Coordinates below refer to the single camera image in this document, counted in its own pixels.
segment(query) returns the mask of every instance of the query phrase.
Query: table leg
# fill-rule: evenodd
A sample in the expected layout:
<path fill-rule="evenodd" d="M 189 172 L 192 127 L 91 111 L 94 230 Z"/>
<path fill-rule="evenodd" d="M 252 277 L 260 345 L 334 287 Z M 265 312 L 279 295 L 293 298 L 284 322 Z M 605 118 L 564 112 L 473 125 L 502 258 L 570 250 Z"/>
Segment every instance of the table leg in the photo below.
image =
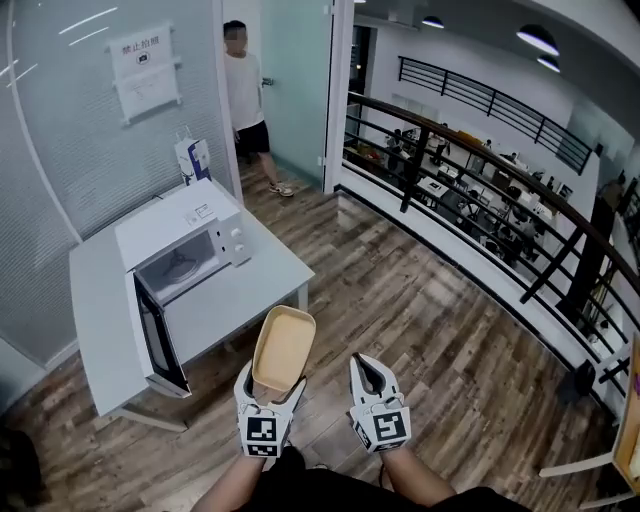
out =
<path fill-rule="evenodd" d="M 588 469 L 599 468 L 600 466 L 606 466 L 613 462 L 613 452 L 605 453 L 604 455 L 598 455 L 592 459 L 581 460 L 580 462 L 573 462 L 571 464 L 564 464 L 562 466 L 554 466 L 551 468 L 544 468 L 540 471 L 542 478 L 550 476 L 568 475 L 569 473 L 578 473 L 580 471 L 586 471 Z"/>
<path fill-rule="evenodd" d="M 309 310 L 309 284 L 305 283 L 297 290 L 298 309 L 301 311 Z"/>
<path fill-rule="evenodd" d="M 169 418 L 165 418 L 159 414 L 145 411 L 141 407 L 133 404 L 123 405 L 119 409 L 116 409 L 113 414 L 115 416 L 144 423 L 145 425 L 171 430 L 172 432 L 184 432 L 187 430 L 187 425 L 183 421 L 170 420 Z"/>
<path fill-rule="evenodd" d="M 596 501 L 583 501 L 580 503 L 580 510 L 587 510 L 589 508 L 600 508 L 606 505 L 612 505 L 614 503 L 620 503 L 624 500 L 630 500 L 631 498 L 635 498 L 636 494 L 634 492 L 628 492 L 625 494 L 618 494 L 617 496 L 611 496 L 609 498 L 603 498 L 601 500 Z"/>

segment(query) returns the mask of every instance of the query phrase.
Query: sign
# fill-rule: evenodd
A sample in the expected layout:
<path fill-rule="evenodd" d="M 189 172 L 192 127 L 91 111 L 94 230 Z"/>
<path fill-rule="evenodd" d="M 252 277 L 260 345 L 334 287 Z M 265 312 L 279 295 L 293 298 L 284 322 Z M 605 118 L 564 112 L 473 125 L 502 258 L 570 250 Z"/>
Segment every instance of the sign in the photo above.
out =
<path fill-rule="evenodd" d="M 128 124 L 166 103 L 180 102 L 168 24 L 136 32 L 109 43 L 114 85 Z"/>

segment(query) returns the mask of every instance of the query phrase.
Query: white t-shirt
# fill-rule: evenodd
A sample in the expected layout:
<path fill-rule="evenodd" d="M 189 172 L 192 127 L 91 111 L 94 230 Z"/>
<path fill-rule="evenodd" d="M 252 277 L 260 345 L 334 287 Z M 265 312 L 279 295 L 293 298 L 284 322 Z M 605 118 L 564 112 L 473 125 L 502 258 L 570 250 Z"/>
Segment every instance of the white t-shirt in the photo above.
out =
<path fill-rule="evenodd" d="M 227 70 L 229 107 L 234 130 L 244 130 L 264 121 L 258 59 L 250 53 L 242 59 L 225 53 L 224 65 Z"/>

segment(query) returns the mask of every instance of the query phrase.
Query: sneaker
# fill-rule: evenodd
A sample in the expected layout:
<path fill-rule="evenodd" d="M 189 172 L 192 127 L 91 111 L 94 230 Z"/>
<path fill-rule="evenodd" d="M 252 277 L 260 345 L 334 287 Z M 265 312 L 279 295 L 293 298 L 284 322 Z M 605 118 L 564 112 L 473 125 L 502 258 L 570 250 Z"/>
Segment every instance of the sneaker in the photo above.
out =
<path fill-rule="evenodd" d="M 279 181 L 275 185 L 272 183 L 269 185 L 269 192 L 273 192 L 274 194 L 280 194 L 282 197 L 291 197 L 293 195 L 293 190 L 291 187 Z"/>

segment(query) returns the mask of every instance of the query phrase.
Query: black shorts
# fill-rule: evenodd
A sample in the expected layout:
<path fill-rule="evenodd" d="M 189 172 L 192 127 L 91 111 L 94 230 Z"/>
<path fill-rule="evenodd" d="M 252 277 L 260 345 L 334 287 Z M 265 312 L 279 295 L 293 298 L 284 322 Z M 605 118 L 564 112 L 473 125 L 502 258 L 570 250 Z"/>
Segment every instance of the black shorts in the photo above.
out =
<path fill-rule="evenodd" d="M 269 153 L 269 131 L 264 121 L 244 130 L 238 130 L 240 141 L 238 142 L 238 153 Z"/>

